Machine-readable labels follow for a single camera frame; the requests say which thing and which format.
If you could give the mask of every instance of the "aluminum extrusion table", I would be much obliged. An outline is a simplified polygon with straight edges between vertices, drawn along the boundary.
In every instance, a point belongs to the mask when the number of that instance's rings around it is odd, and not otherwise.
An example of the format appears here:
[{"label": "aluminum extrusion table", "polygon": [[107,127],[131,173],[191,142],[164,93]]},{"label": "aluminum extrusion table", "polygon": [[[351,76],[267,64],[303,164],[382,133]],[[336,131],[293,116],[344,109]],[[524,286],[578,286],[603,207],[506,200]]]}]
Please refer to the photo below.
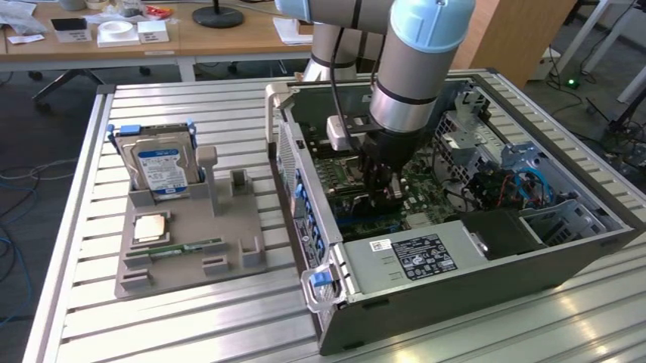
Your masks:
[{"label": "aluminum extrusion table", "polygon": [[[502,76],[479,74],[646,219],[643,194]],[[124,85],[96,96],[24,361],[644,361],[644,236],[554,290],[351,352],[317,355],[264,152],[264,86],[280,80],[288,79]],[[527,140],[502,110],[491,113],[510,141]],[[105,143],[105,125],[187,118],[196,123],[197,142],[217,146],[216,174],[249,167],[271,270],[119,301],[113,276],[128,175]]]}]

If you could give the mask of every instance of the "gray 3d-printed holder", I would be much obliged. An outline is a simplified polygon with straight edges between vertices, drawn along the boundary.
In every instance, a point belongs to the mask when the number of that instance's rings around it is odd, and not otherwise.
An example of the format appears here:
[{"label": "gray 3d-printed holder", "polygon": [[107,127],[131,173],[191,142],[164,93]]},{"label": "gray 3d-printed holder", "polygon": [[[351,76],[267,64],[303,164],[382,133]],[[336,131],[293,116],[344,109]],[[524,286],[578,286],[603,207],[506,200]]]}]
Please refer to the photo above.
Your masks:
[{"label": "gray 3d-printed holder", "polygon": [[[253,185],[244,169],[215,179],[215,147],[199,147],[196,161],[205,181],[188,186],[187,197],[157,201],[151,191],[128,193],[115,295],[149,295],[229,280],[267,269]],[[135,240],[135,221],[164,217],[155,240]]]}]

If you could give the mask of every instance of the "table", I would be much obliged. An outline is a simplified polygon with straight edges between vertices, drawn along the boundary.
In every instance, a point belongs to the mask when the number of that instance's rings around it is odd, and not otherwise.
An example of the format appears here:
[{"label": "table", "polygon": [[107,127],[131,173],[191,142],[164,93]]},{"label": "table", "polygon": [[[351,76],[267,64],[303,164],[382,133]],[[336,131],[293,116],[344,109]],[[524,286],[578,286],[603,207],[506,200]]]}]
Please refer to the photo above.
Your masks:
[{"label": "table", "polygon": [[[646,220],[646,196],[500,76],[476,72],[558,147]],[[281,79],[120,85],[97,95],[40,297],[25,362],[592,361],[646,356],[646,235],[556,289],[320,357],[300,292],[264,141],[264,87]],[[491,123],[527,141],[507,114]],[[271,270],[233,281],[117,301],[128,174],[105,126],[196,123],[217,147],[216,175],[248,166]]]},{"label": "table", "polygon": [[574,53],[576,53],[576,50],[582,46],[583,40],[586,40],[586,37],[590,35],[594,25],[596,24],[598,20],[600,19],[610,5],[620,5],[620,4],[628,5],[631,3],[632,3],[632,0],[599,0],[596,8],[592,11],[592,14],[587,18],[587,21],[583,24],[582,29],[578,31],[578,34],[574,37],[574,40],[570,43],[570,46],[567,47],[567,49],[564,50],[564,53],[560,56],[560,60],[556,63],[556,70],[559,73],[563,72],[563,69],[566,68],[567,63],[572,59]]},{"label": "table", "polygon": [[[245,22],[232,29],[209,29],[195,24],[192,11],[207,5],[164,4],[175,10],[173,17],[179,19],[179,23],[167,25],[171,41],[164,43],[99,48],[96,25],[91,25],[95,39],[91,42],[59,43],[53,33],[45,35],[45,40],[22,45],[12,45],[5,38],[0,46],[0,72],[175,64],[181,81],[195,82],[192,66],[196,63],[308,58],[308,46],[281,43],[269,14],[240,9]],[[273,4],[255,6],[275,10]],[[92,13],[97,11],[65,11],[56,3],[38,3],[34,18],[52,31],[49,19]],[[14,32],[9,28],[4,34],[13,36]]]}]

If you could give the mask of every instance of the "hard drive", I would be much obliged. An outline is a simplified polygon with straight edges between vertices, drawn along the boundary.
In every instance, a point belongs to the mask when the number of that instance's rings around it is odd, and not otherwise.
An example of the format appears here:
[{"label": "hard drive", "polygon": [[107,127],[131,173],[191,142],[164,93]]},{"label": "hard drive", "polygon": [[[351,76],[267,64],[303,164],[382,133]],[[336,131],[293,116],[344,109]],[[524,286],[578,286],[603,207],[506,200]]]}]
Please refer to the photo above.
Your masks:
[{"label": "hard drive", "polygon": [[149,189],[156,200],[180,197],[201,181],[195,159],[195,125],[108,128],[108,139],[121,155],[132,189]]}]

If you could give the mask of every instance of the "barcode label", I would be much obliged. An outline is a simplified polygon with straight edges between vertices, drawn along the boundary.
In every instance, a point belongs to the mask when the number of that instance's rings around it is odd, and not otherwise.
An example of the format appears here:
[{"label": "barcode label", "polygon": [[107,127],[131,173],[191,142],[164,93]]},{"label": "barcode label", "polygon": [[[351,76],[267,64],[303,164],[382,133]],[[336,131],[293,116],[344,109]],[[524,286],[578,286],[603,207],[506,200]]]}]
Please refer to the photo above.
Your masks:
[{"label": "barcode label", "polygon": [[391,240],[373,240],[373,241],[371,241],[372,252],[390,250],[391,248],[392,248]]}]

